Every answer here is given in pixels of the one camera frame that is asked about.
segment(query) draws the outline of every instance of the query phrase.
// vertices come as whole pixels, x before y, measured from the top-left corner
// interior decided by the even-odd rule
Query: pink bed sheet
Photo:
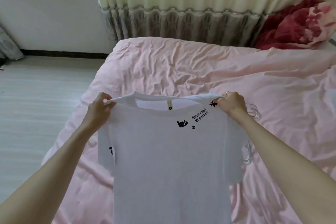
[[[257,105],[259,123],[336,178],[336,112],[326,89],[336,88],[336,53],[258,50],[166,38],[120,41],[83,94],[46,162],[81,123],[98,92],[138,91],[186,96],[238,91]],[[258,152],[231,187],[233,223],[300,223]],[[57,224],[113,223],[113,178],[97,162],[97,135],[86,145]]]

